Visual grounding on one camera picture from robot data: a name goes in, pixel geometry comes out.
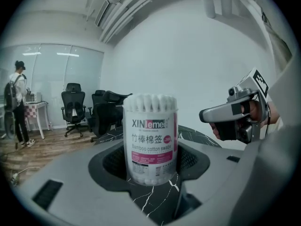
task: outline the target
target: backpack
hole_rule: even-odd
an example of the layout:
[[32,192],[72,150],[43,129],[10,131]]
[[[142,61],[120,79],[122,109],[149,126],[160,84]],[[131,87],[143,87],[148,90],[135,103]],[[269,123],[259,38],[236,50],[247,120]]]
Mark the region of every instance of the backpack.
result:
[[16,78],[15,82],[8,82],[4,88],[4,110],[6,112],[12,112],[18,107],[15,85],[20,77],[21,75]]

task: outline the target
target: wooden floor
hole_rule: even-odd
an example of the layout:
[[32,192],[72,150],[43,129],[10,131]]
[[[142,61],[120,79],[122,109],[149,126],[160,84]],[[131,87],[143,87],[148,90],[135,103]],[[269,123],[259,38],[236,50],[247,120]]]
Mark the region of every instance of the wooden floor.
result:
[[[1,167],[8,180],[11,175],[20,172],[28,167],[44,167],[52,161],[56,156],[73,152],[82,148],[93,146],[90,142],[94,136],[85,128],[81,128],[83,137],[79,136],[77,131],[72,131],[65,137],[66,129],[55,129],[53,131],[44,131],[45,139],[41,138],[39,131],[29,132],[29,137],[36,140],[36,144],[31,148],[19,148],[15,151],[15,142],[8,139],[0,139],[0,155],[4,153],[14,152],[0,157]],[[30,168],[19,174],[19,184],[28,179],[32,174],[37,172],[39,168]]]

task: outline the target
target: black pants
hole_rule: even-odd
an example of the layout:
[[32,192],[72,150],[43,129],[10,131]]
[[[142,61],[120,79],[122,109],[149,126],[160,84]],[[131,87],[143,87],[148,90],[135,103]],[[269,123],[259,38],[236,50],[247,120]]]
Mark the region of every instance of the black pants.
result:
[[15,115],[15,130],[19,142],[23,141],[22,134],[24,137],[24,142],[28,142],[29,137],[28,137],[27,128],[25,126],[25,107],[24,107],[23,100],[21,101],[20,105],[14,110],[14,115]]

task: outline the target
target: ceiling light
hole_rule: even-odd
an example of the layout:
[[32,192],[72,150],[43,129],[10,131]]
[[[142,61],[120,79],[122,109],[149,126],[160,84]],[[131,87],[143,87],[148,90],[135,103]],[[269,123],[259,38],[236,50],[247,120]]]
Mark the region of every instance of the ceiling light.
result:
[[40,52],[35,52],[35,53],[24,53],[23,55],[26,56],[26,55],[40,55],[41,53]]
[[68,55],[68,56],[74,56],[74,57],[79,57],[79,55],[75,54],[65,54],[65,53],[56,53],[57,55]]

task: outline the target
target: black marble tabletop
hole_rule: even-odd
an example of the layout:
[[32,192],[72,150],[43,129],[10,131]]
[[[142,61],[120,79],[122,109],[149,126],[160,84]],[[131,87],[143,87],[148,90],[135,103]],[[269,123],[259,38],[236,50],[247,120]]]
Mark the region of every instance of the black marble tabletop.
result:
[[[178,137],[209,146],[221,147],[203,133],[184,126],[179,126]],[[104,143],[122,138],[123,127],[118,127],[103,135],[97,142]],[[160,226],[174,220],[174,211],[181,190],[181,180],[177,173],[169,182],[160,186],[143,186],[137,184],[130,176],[127,181],[130,184],[130,196],[133,202],[136,203],[146,217],[152,219]]]

